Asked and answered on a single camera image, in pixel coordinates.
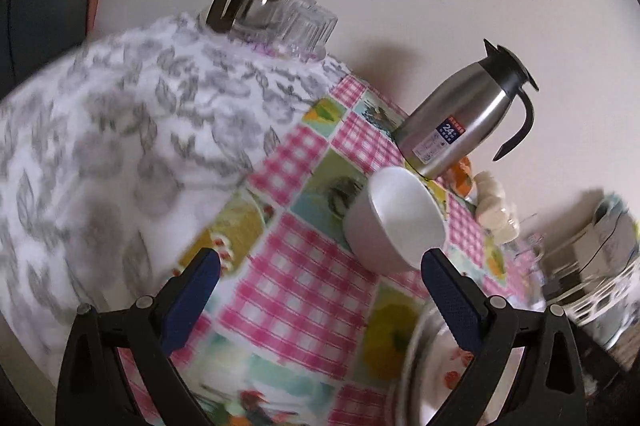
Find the pink gingham pattern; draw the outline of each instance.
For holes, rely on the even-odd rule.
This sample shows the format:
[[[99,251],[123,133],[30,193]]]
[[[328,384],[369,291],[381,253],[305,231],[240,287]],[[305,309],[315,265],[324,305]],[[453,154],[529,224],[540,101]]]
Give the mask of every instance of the pink gingham pattern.
[[[342,379],[377,278],[285,213],[252,258],[220,324],[282,359]]]
[[[522,253],[519,257],[513,258],[510,254],[504,255],[507,273],[517,276],[509,276],[509,287],[513,295],[520,301],[527,301],[527,289],[525,278],[529,277],[530,271],[534,268],[535,255],[531,251]]]
[[[133,398],[136,400],[138,408],[140,408],[140,413],[145,421],[153,424],[160,418],[160,413],[146,390],[145,383],[142,381],[142,376],[140,376],[136,362],[133,360],[133,354],[128,348],[119,348],[118,354],[124,373],[127,374],[127,380],[129,381]]]
[[[331,145],[367,175],[384,166],[404,164],[398,147],[353,112],[346,117]]]
[[[449,241],[476,265],[484,267],[484,232],[454,197],[449,197]]]
[[[362,95],[367,91],[353,76],[346,76],[332,91],[331,95],[347,108],[353,108]]]
[[[186,368],[192,361],[193,356],[198,348],[201,340],[206,339],[208,332],[211,330],[211,319],[205,313],[202,313],[196,324],[193,326],[193,330],[187,339],[187,344],[180,350],[176,350],[171,354],[171,362],[174,366],[180,370]],[[153,422],[160,417],[156,405],[154,404],[151,396],[146,390],[145,383],[142,381],[142,376],[138,371],[136,362],[133,359],[133,354],[128,348],[119,348],[118,354],[120,355],[120,361],[124,373],[129,381],[129,386],[133,393],[133,397],[140,408],[140,412],[148,422]]]
[[[311,176],[328,147],[324,137],[300,124],[269,155],[262,168],[249,176],[248,183],[286,206]]]
[[[429,291],[427,291],[427,288],[424,286],[424,282],[422,281],[420,271],[399,272],[388,276],[388,278],[396,282],[398,285],[401,285],[418,298],[424,300],[429,295]]]
[[[328,423],[335,426],[383,426],[386,396],[347,384],[335,400]]]

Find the white bowl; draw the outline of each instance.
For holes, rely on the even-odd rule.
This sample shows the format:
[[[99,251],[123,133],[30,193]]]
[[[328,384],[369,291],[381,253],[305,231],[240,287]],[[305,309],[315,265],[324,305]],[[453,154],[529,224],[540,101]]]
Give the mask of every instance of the white bowl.
[[[442,248],[447,230],[436,201],[405,168],[376,171],[342,222],[356,258],[378,274],[419,270],[423,254]]]

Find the thermos pitcher handle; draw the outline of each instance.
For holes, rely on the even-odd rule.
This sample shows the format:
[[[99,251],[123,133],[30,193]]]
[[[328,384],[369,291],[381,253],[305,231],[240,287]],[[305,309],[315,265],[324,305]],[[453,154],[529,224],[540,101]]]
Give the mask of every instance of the thermos pitcher handle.
[[[524,108],[526,110],[524,124],[522,125],[522,128],[516,132],[516,135],[511,137],[507,142],[500,146],[498,153],[495,154],[494,161],[501,159],[511,150],[513,150],[517,145],[519,145],[520,142],[527,136],[527,133],[529,133],[529,130],[531,130],[531,127],[533,126],[533,103],[522,88],[519,88],[517,90],[517,94],[522,100],[522,103],[524,104]]]

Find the blue gripper pad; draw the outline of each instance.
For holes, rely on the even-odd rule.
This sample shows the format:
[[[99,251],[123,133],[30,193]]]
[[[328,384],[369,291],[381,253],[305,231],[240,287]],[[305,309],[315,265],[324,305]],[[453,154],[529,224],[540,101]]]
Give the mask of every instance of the blue gripper pad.
[[[422,271],[422,281],[458,346],[463,350],[478,354],[482,349],[480,316],[471,303],[466,300],[450,274],[430,251],[427,251],[422,257],[420,270]]]
[[[219,279],[220,258],[211,250],[196,271],[191,273],[189,282],[182,288],[164,317],[161,347],[166,356],[186,345],[193,326]]]

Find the table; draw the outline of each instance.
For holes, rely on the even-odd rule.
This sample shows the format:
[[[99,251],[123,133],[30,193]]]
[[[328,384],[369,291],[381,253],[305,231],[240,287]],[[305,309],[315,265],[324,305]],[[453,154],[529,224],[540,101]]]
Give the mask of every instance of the table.
[[[364,269],[341,218],[368,175],[409,167],[390,138],[405,117],[372,86],[345,77],[178,261],[180,271],[212,247],[223,266],[187,346],[172,356],[217,426],[383,424],[428,292],[417,271],[381,277]],[[526,306],[525,267],[495,247],[462,200],[424,183],[446,218],[449,259],[487,294]],[[147,420],[160,424],[130,353],[122,357]]]

